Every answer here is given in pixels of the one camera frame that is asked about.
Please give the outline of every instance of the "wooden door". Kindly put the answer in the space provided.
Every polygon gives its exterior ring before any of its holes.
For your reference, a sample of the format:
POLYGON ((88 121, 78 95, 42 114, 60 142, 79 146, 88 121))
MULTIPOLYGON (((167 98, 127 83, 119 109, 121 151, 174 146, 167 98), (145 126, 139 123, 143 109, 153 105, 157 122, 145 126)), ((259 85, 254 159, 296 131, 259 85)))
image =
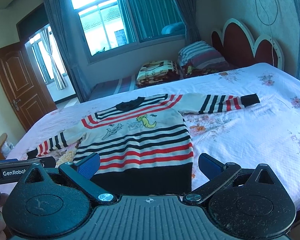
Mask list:
POLYGON ((26 131, 57 109, 38 66, 31 66, 21 42, 0 49, 0 81, 26 131))

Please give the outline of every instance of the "yellow dinosaur print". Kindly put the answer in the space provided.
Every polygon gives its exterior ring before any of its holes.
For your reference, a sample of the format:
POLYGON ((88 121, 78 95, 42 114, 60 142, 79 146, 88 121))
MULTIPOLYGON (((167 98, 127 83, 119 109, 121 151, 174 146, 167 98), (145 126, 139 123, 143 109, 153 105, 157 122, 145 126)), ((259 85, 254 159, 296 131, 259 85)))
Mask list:
POLYGON ((143 126, 146 127, 146 128, 154 128, 157 125, 157 122, 154 122, 153 124, 150 124, 147 117, 148 117, 147 114, 138 116, 137 121, 142 122, 143 126))

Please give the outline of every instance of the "sweater sleeve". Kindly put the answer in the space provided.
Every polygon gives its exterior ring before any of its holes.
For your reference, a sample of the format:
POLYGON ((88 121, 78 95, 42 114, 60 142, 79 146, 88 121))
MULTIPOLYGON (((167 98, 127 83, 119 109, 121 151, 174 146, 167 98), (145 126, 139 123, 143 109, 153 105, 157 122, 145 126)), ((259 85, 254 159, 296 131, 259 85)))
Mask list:
POLYGON ((39 144, 36 149, 27 153, 28 158, 42 157, 52 151, 68 147, 80 139, 85 138, 86 133, 82 124, 78 123, 39 144))
POLYGON ((212 114, 243 109, 247 106, 260 103, 257 94, 236 97, 227 95, 203 95, 189 93, 178 97, 179 100, 172 109, 181 114, 212 114))

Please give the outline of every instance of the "doorway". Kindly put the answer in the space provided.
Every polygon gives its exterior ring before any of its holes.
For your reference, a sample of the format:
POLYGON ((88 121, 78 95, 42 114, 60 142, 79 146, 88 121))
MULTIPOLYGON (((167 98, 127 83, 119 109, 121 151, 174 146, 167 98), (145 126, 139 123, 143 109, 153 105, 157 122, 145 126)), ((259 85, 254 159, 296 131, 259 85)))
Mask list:
POLYGON ((30 36, 29 41, 27 41, 25 44, 25 47, 31 65, 39 68, 42 78, 57 108, 62 109, 64 107, 79 104, 80 102, 66 72, 66 68, 63 64, 60 51, 50 25, 46 25, 30 36), (47 51, 44 45, 44 41, 42 40, 43 32, 49 33, 49 42, 51 44, 49 49, 51 51, 47 51), (59 86, 58 88, 57 82, 54 78, 54 75, 56 74, 56 72, 54 73, 53 70, 54 66, 56 66, 64 80, 64 87, 60 88, 59 86))

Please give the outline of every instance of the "red stripe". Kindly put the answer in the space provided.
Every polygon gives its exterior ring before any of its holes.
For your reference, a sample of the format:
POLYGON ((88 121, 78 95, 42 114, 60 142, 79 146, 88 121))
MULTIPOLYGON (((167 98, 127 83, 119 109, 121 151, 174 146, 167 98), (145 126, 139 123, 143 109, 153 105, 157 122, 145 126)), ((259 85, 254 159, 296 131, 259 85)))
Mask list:
POLYGON ((110 125, 110 124, 113 124, 113 123, 122 122, 122 121, 131 119, 131 118, 134 118, 134 117, 138 117, 138 116, 141 116, 141 115, 144 115, 144 114, 155 113, 155 112, 163 111, 163 110, 165 110, 165 109, 168 109, 168 108, 173 107, 176 103, 178 103, 178 102, 180 101, 181 98, 182 98, 182 95, 179 95, 179 96, 177 97, 177 99, 176 99, 174 102, 172 102, 169 106, 166 106, 166 107, 163 107, 163 108, 159 108, 159 109, 155 109, 155 110, 150 110, 150 111, 148 111, 148 112, 139 113, 139 114, 136 114, 136 115, 132 115, 132 116, 123 118, 123 119, 119 119, 119 120, 116 120, 116 121, 113 121, 113 122, 108 122, 108 123, 99 124, 99 125, 96 125, 96 126, 90 126, 90 125, 88 125, 85 119, 82 119, 81 121, 82 121, 82 124, 83 124, 86 128, 88 128, 88 129, 94 129, 94 128, 102 127, 102 126, 105 126, 105 125, 110 125))
POLYGON ((168 162, 168 161, 184 161, 193 157, 193 152, 190 152, 186 155, 177 155, 170 157, 157 157, 149 160, 125 160, 123 163, 111 163, 108 165, 100 166, 99 170, 105 170, 109 168, 123 168, 127 164, 135 163, 135 164, 146 164, 146 163, 158 163, 158 162, 168 162))
POLYGON ((44 152, 48 151, 48 142, 44 141, 44 152))
POLYGON ((227 104, 227 111, 231 111, 231 101, 230 99, 232 99, 233 96, 229 96, 228 100, 226 100, 226 104, 227 104))
POLYGON ((239 106, 239 103, 238 103, 238 98, 234 98, 233 101, 234 101, 235 109, 237 109, 237 110, 241 109, 241 107, 239 106))
POLYGON ((192 143, 188 143, 186 145, 181 145, 181 146, 176 146, 176 147, 171 147, 171 148, 167 148, 167 149, 155 149, 155 150, 146 151, 143 153, 138 153, 136 151, 128 151, 122 156, 112 156, 112 157, 104 158, 104 159, 101 158, 100 161, 101 161, 101 163, 104 163, 104 162, 109 162, 109 161, 113 161, 113 160, 123 160, 126 156, 133 156, 133 155, 136 155, 138 157, 143 157, 143 156, 149 156, 149 155, 153 155, 153 154, 167 154, 167 153, 171 153, 171 152, 187 150, 190 147, 192 147, 192 143))
MULTIPOLYGON (((157 106, 163 106, 163 105, 165 105, 166 103, 172 101, 174 97, 175 97, 175 95, 171 95, 171 97, 170 97, 169 100, 163 101, 163 102, 161 102, 160 104, 152 105, 152 106, 147 106, 147 107, 145 107, 145 108, 143 108, 143 109, 139 109, 139 110, 137 110, 137 111, 134 111, 134 112, 131 112, 131 113, 128 113, 128 114, 124 114, 124 115, 120 115, 120 116, 115 116, 115 117, 108 117, 108 118, 106 118, 106 119, 101 120, 100 122, 105 122, 105 121, 110 121, 110 120, 114 120, 114 119, 117 119, 117 118, 122 118, 122 117, 125 117, 125 116, 127 116, 127 115, 140 113, 140 112, 142 112, 142 111, 145 111, 145 110, 148 110, 148 109, 157 107, 157 106)), ((88 116, 88 119, 89 119, 90 123, 92 123, 92 124, 99 124, 99 123, 100 123, 100 122, 98 122, 98 121, 94 121, 91 115, 88 116)))
POLYGON ((39 144, 39 148, 40 148, 39 154, 41 154, 43 152, 42 144, 39 144))

